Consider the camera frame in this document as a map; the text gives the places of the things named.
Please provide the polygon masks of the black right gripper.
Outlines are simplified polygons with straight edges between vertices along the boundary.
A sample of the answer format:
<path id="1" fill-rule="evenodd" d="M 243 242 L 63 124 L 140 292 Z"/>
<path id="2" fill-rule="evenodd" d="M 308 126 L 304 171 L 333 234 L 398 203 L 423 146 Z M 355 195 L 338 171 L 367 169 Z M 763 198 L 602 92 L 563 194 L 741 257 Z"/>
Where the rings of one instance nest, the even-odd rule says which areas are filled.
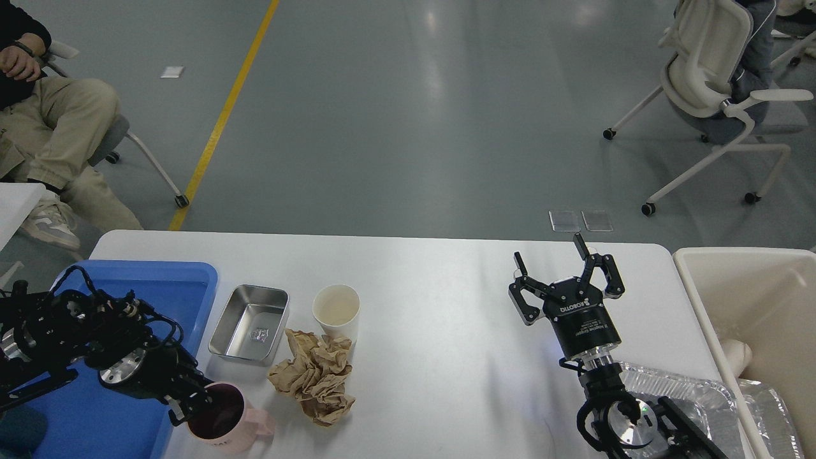
<path id="1" fill-rule="evenodd" d="M 581 233 L 574 233 L 573 243 L 584 263 L 579 278 L 545 284 L 528 275 L 521 253 L 514 252 L 519 274 L 508 285 L 513 304 L 525 325 L 533 325 L 538 319 L 547 317 L 568 360 L 595 348 L 621 344 L 620 334 L 604 307 L 603 294 L 604 298 L 617 299 L 625 293 L 623 279 L 612 255 L 590 252 Z M 606 279 L 603 293 L 590 284 L 595 268 L 600 268 Z M 524 291 L 541 299 L 543 305 L 528 304 Z"/>

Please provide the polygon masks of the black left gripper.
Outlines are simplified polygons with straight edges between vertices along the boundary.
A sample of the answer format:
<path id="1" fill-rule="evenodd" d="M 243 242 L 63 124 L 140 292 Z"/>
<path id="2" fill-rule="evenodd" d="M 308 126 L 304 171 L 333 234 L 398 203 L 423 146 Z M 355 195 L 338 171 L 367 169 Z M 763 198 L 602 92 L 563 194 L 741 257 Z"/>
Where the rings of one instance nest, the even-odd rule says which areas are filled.
<path id="1" fill-rule="evenodd" d="M 157 399 L 169 406 L 172 427 L 178 427 L 198 415 L 198 395 L 214 381 L 196 364 L 187 363 L 181 346 L 161 346 L 149 351 L 140 347 L 99 372 L 102 387 L 134 399 Z"/>

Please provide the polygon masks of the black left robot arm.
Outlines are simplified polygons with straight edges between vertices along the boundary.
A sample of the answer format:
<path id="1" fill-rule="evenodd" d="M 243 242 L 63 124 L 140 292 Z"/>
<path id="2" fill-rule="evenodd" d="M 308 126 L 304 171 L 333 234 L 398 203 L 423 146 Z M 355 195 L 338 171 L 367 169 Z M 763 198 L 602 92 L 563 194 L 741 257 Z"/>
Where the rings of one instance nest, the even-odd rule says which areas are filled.
<path id="1" fill-rule="evenodd" d="M 74 363 L 84 362 L 105 389 L 156 399 L 172 425 L 192 421 L 215 406 L 215 395 L 183 339 L 180 323 L 134 291 L 116 298 L 97 288 L 79 265 L 42 293 L 16 282 L 2 297 L 2 410 L 72 383 Z"/>

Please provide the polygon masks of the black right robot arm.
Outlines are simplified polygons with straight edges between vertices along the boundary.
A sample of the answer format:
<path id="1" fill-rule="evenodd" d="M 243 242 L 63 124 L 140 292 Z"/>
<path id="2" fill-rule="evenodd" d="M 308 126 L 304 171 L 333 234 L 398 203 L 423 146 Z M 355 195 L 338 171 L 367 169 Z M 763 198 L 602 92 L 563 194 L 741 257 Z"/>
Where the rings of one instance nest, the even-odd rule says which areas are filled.
<path id="1" fill-rule="evenodd" d="M 523 323 L 545 317 L 563 352 L 562 368 L 575 371 L 585 401 L 577 412 L 580 436 L 609 458 L 629 458 L 633 451 L 658 444 L 656 458 L 724 458 L 725 453 L 667 396 L 645 401 L 622 381 L 623 367 L 611 356 L 621 343 L 604 305 L 625 286 L 615 259 L 592 252 L 580 233 L 574 246 L 583 272 L 550 284 L 528 274 L 521 253 L 514 253 L 518 275 L 508 285 Z"/>

